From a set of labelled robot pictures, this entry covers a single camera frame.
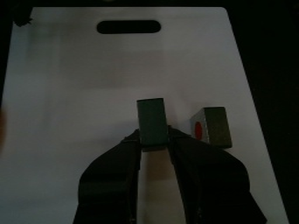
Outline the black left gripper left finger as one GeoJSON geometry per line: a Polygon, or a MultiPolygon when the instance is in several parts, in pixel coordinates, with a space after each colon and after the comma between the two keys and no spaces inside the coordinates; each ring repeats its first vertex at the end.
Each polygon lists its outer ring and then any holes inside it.
{"type": "Polygon", "coordinates": [[[82,172],[72,224],[136,224],[140,159],[136,129],[82,172]]]}

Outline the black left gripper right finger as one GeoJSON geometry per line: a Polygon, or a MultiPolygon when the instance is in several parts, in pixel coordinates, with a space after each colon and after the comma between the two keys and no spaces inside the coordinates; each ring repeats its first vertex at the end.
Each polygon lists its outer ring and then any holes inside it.
{"type": "Polygon", "coordinates": [[[267,224],[241,162],[177,129],[168,131],[185,223],[267,224]]]}

